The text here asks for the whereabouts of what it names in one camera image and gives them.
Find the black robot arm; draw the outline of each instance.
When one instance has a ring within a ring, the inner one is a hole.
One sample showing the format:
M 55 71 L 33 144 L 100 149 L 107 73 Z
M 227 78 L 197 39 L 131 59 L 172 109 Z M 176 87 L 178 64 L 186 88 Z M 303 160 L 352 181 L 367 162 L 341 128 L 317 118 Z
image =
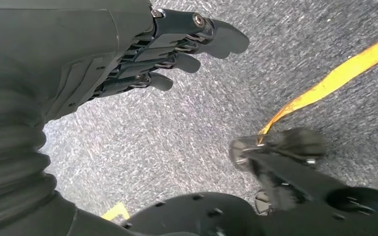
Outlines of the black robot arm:
M 248 43 L 227 23 L 147 0 L 0 0 L 0 236 L 135 235 L 54 190 L 44 125 L 97 97 L 168 90 L 158 68 L 194 73 L 188 54 L 225 58 Z

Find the yellow tape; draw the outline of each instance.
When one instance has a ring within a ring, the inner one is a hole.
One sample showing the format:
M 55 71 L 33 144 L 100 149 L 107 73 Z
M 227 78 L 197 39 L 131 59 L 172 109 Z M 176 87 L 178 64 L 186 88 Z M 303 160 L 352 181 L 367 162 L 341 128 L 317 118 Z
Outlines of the yellow tape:
M 350 58 L 330 72 L 313 88 L 285 105 L 259 132 L 266 134 L 271 126 L 287 114 L 315 103 L 378 63 L 378 43 Z
M 105 220 L 113 220 L 115 217 L 122 215 L 125 220 L 129 219 L 129 214 L 126 211 L 126 208 L 123 203 L 116 204 L 113 208 L 111 208 L 108 212 L 106 212 L 102 218 Z

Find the black plastic part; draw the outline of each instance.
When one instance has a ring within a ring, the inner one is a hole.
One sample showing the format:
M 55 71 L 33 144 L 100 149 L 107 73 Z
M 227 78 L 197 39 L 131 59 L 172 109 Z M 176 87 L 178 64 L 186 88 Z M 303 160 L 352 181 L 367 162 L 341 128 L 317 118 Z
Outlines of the black plastic part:
M 249 157 L 255 170 L 259 169 L 258 177 L 263 173 L 273 175 L 305 197 L 304 202 L 289 210 L 263 217 L 261 225 L 266 236 L 378 235 L 378 190 L 348 187 L 285 156 L 254 151 Z M 268 194 L 274 191 L 269 183 L 263 182 Z M 271 203 L 287 202 L 268 196 Z
M 241 31 L 226 22 L 208 18 L 205 18 L 205 22 L 207 31 L 202 32 L 200 36 L 212 38 L 212 40 L 202 43 L 196 54 L 208 53 L 213 57 L 224 59 L 230 53 L 240 54 L 247 50 L 250 41 Z
M 303 159 L 319 158 L 326 154 L 326 144 L 322 135 L 311 129 L 289 129 L 281 132 L 281 136 L 280 141 L 274 144 L 277 149 L 302 156 Z
M 131 231 L 146 235 L 189 232 L 199 236 L 260 236 L 260 222 L 243 199 L 222 193 L 178 196 L 146 208 L 129 220 Z
M 151 72 L 149 73 L 150 86 L 161 91 L 168 91 L 173 87 L 173 80 L 167 78 L 164 75 Z
M 74 112 L 117 66 L 133 38 L 152 24 L 149 5 L 147 0 L 0 0 L 0 79 L 28 84 L 45 121 Z

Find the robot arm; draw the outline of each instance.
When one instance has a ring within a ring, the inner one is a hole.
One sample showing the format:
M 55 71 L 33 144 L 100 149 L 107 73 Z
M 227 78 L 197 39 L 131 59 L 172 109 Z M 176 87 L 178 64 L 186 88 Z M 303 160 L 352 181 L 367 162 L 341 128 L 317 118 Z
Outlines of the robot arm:
M 225 58 L 248 43 L 227 23 L 147 0 L 0 0 L 0 236 L 134 235 L 54 191 L 44 124 L 97 97 L 168 90 L 156 69 L 194 73 L 188 54 Z

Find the robotic hand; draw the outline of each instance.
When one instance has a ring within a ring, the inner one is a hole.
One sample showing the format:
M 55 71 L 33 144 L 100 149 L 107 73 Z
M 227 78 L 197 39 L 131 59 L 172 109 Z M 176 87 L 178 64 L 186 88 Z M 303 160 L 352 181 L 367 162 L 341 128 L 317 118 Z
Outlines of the robotic hand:
M 97 97 L 168 90 L 158 68 L 194 73 L 189 54 L 223 59 L 248 44 L 225 22 L 148 0 L 0 0 L 0 236 L 141 235 L 54 190 L 44 124 Z
M 248 43 L 227 23 L 153 10 L 147 0 L 0 0 L 0 236 L 378 235 L 378 191 L 303 166 L 320 149 L 285 142 L 292 139 L 232 143 L 234 163 L 257 176 L 280 210 L 268 216 L 235 196 L 200 193 L 158 203 L 118 226 L 54 190 L 55 178 L 43 172 L 49 157 L 38 151 L 45 123 L 98 97 L 168 90 L 173 82 L 156 69 L 193 73 L 200 63 L 188 54 L 222 59 Z

